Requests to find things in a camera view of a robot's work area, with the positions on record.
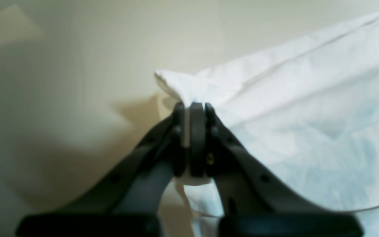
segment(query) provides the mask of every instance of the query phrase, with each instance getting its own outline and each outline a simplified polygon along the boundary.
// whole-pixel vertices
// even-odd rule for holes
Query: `white fabric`
[[[210,102],[247,150],[305,198],[332,210],[379,205],[379,12],[194,75],[156,74],[186,106]],[[185,193],[195,211],[223,215],[213,183]]]

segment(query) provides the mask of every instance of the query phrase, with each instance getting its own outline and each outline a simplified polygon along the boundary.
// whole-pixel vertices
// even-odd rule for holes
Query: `white sheet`
[[[379,205],[379,12],[195,75],[156,74],[186,106],[210,102],[248,151],[305,198],[332,210]],[[194,211],[223,215],[213,183],[185,193]],[[367,237],[379,237],[369,223],[378,219],[358,217]]]

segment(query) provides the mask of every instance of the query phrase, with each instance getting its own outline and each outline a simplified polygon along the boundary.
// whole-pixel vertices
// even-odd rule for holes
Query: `beige wall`
[[[0,0],[0,237],[65,204],[168,113],[155,69],[195,72],[373,12],[379,0]],[[167,234],[191,236],[171,183]]]

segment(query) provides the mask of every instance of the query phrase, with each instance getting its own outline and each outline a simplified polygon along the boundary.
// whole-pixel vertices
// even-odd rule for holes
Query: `white cloth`
[[[379,205],[379,12],[194,75],[156,74],[186,106],[210,102],[247,150],[305,198],[331,210]],[[185,193],[195,211],[223,215],[213,183]]]

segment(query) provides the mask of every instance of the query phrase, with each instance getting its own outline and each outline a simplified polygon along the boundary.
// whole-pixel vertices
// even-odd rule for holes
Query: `clamp jaw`
[[[189,108],[190,147],[182,147],[184,110],[176,104],[92,189],[52,213],[27,216],[17,235],[161,237],[156,213],[162,193],[185,169],[215,180],[225,212],[220,237],[363,235],[354,216],[325,210],[290,190],[245,150],[209,103]]]

